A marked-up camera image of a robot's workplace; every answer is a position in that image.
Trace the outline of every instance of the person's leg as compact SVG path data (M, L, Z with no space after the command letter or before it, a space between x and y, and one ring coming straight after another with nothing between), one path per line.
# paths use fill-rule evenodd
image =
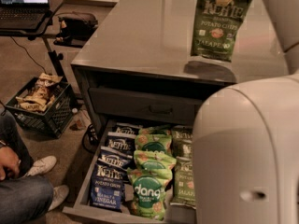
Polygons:
M29 176L0 182L0 222L23 223L47 213L53 186L46 177Z
M21 140L16 126L16 120L9 111L6 111L5 115L0 115L0 139L6 141L19 156L21 160L20 176L23 176L32 166L33 159L29 155L26 145Z

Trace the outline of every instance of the black bag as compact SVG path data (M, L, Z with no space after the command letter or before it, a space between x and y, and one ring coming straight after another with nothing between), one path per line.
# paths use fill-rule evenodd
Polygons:
M72 39L86 41L96 29L97 19L91 13L72 12L64 13L58 16L59 23L64 21L66 28L62 28L57 37L64 38L64 42L70 42Z

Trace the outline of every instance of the concrete floor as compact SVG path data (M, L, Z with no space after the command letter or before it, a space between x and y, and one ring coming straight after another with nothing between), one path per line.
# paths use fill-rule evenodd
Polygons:
M111 9L112 7L64 3L56 14L72 11L89 12L98 19L100 25L101 21L103 21ZM56 35L58 33L59 22L56 16L53 19L53 25L48 28L46 34ZM27 48L29 54L37 63L45 67L48 73L55 74L43 39L37 38L34 41L29 41L25 37L14 37L14 39L21 46ZM71 61L79 52L79 49L54 46L53 39L48 39L48 41L51 49L64 55L61 64L65 76L74 92L79 93L78 85L70 66ZM23 48L15 44L11 37L1 36L0 48L2 70L0 76L0 100L6 104L7 101L10 100L10 98L12 98L32 77L38 77L43 70L29 58ZM86 110L84 110L84 105L81 108L81 112L86 125L88 125L90 120ZM48 212L44 217L33 221L35 224L82 223L70 218L64 214L62 210L64 206L73 206L80 190L80 186L92 161L93 154L86 151L81 144L85 130L72 131L69 128L70 125L72 125L72 121L59 139L19 128L21 137L26 146L28 146L34 160L48 155L57 157L58 162L56 166L51 172L46 174L53 186L66 184L70 188L70 194L66 201L59 208Z

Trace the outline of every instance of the drawer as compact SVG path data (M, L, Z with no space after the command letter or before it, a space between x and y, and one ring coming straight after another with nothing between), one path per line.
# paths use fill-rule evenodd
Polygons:
M93 109L108 114L162 122L193 124L201 100L111 88L90 88Z
M132 223L132 224L143 224L143 223L177 223L177 224L194 224L196 223L195 210L183 206L173 206L169 204L172 198L172 190L168 190L166 194L166 214L164 221L153 220L145 217L133 216L129 213L129 210L124 205L121 207L122 213L109 211L103 208L97 208L89 206L89 195L90 195L90 182L93 172L93 167L96 163L97 157L100 153L100 146L105 144L107 133L112 130L115 125L115 121L110 120L106 126L104 134L101 138L100 145L96 150L91 166L85 176L78 197L73 207L64 207L63 212L76 220L80 220L83 223ZM131 185L126 185L126 201L133 199L133 189Z

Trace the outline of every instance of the crate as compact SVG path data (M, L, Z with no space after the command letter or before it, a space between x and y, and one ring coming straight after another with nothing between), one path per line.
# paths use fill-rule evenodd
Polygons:
M68 83L61 82L53 92L55 101L44 113L31 112L18 107L15 97L24 97L34 87L36 81L36 77L29 81L6 103L5 107L23 129L59 138L72 119L72 107L77 104L75 94Z

